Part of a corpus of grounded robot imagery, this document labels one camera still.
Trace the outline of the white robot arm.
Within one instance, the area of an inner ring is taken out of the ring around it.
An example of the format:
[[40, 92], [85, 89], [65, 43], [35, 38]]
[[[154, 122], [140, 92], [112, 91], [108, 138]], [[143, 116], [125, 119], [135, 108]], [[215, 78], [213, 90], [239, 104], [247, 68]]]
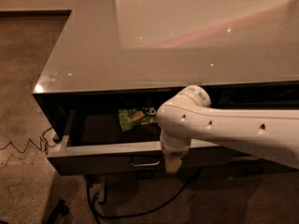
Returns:
[[217, 109], [207, 92], [191, 85], [157, 110], [160, 142], [173, 173], [188, 155], [193, 140], [227, 147], [299, 169], [299, 111]]

